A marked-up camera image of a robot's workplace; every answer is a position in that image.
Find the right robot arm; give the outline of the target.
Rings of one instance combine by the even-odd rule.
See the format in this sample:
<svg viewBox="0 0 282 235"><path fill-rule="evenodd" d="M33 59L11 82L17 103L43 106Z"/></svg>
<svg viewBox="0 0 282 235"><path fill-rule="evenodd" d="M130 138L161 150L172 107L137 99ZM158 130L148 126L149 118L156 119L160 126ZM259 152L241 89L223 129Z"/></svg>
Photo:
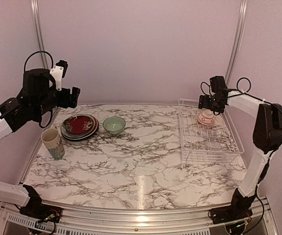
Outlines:
<svg viewBox="0 0 282 235"><path fill-rule="evenodd" d="M258 186L267 174L271 158L282 145L282 106L255 97L248 91L229 89L223 76L214 76L209 81L209 94L200 95L199 109L207 109L217 115L223 113L226 106L231 106L256 119L253 156L227 208L228 217L238 219L256 198Z"/></svg>

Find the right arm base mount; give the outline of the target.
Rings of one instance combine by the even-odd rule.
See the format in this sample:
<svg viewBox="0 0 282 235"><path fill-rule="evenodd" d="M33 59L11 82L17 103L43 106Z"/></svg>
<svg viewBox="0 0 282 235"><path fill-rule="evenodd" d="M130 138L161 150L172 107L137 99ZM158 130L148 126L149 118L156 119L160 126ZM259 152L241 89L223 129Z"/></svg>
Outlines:
<svg viewBox="0 0 282 235"><path fill-rule="evenodd" d="M212 220L213 224L219 224L252 216L251 206L255 198L255 195L243 197L236 189L232 196L231 204L210 209L208 211L208 217Z"/></svg>

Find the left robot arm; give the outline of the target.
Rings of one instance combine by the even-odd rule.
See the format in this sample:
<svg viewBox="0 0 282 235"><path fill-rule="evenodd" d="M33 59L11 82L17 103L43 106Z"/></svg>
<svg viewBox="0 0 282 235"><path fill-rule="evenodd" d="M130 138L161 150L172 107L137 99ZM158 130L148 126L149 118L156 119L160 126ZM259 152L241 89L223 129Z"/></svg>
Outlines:
<svg viewBox="0 0 282 235"><path fill-rule="evenodd" d="M61 87L63 67L53 69L32 69L24 71L23 87L16 97L0 105L0 140L18 131L29 121L38 124L42 116L54 108L75 108L80 89ZM12 185L0 181L0 202L26 207L36 218L46 213L38 193L30 186Z"/></svg>

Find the pale green flower bowl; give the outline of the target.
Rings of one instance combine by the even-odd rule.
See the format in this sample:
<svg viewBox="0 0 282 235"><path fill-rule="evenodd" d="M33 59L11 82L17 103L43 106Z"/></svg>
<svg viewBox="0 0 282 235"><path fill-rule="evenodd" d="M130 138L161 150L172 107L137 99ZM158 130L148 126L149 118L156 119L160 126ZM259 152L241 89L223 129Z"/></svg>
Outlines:
<svg viewBox="0 0 282 235"><path fill-rule="evenodd" d="M126 121L123 118L117 116L108 117L103 122L104 130L111 135L117 135L123 132L125 126Z"/></svg>

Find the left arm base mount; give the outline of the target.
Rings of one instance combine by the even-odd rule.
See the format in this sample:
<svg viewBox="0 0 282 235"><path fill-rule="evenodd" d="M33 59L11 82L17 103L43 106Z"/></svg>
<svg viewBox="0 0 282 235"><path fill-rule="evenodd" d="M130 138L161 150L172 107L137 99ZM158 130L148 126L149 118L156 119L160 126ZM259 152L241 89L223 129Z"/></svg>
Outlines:
<svg viewBox="0 0 282 235"><path fill-rule="evenodd" d="M39 194L31 194L26 206L20 206L20 214L37 219L37 223L58 223L61 218L62 208L44 204Z"/></svg>

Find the black rimmed cream plate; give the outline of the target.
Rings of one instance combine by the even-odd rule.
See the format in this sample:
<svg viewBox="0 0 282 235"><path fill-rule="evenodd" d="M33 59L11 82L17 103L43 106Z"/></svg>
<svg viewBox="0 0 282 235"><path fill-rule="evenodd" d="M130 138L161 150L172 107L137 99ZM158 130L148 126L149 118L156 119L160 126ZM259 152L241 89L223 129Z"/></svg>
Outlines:
<svg viewBox="0 0 282 235"><path fill-rule="evenodd" d="M95 131L93 131L91 134L89 134L87 136L84 136L82 138L70 138L70 137L67 137L65 135L62 135L62 137L64 139L68 140L68 141L75 141L75 142L77 142L77 141L84 141L84 140L87 140L87 139L95 136L97 134L98 130L99 130L99 127Z"/></svg>

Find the dark red flower plate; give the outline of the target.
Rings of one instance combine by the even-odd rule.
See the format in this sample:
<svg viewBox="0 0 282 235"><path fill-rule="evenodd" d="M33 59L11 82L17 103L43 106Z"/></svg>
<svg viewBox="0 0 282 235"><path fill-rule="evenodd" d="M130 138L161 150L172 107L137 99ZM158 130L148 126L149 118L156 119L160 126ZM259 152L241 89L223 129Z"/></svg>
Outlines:
<svg viewBox="0 0 282 235"><path fill-rule="evenodd" d="M73 135L80 135L90 131L94 126L94 119L86 115L71 116L64 120L65 130Z"/></svg>

